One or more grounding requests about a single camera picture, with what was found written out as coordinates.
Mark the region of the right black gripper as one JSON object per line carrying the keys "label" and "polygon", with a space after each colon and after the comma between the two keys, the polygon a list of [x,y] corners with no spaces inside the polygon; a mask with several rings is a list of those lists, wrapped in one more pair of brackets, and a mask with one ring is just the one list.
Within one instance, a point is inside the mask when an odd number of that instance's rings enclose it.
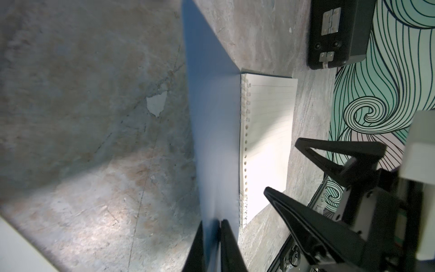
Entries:
{"label": "right black gripper", "polygon": [[341,187],[335,221],[267,187],[264,195],[311,265],[335,272],[414,272],[423,185],[376,169],[382,142],[299,138],[295,147]]}

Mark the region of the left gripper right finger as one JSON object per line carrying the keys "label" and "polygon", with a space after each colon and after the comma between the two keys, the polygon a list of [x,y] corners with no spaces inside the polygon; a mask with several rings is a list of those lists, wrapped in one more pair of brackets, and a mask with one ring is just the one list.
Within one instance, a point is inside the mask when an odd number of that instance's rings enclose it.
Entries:
{"label": "left gripper right finger", "polygon": [[247,272],[230,223],[226,219],[221,221],[220,244],[222,272]]}

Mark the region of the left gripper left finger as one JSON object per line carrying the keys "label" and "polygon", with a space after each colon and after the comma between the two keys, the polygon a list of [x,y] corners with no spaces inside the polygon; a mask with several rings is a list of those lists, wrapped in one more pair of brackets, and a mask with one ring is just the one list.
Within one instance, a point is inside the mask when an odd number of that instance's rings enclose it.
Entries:
{"label": "left gripper left finger", "polygon": [[200,222],[182,272],[204,272],[203,225]]}

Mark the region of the blue cover notebook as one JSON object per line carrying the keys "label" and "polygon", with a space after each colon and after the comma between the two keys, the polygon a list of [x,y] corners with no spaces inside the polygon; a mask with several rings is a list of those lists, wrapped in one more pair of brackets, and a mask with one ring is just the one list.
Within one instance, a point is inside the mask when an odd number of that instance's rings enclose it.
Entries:
{"label": "blue cover notebook", "polygon": [[193,1],[183,1],[189,111],[204,237],[234,233],[284,191],[297,79],[242,73]]}

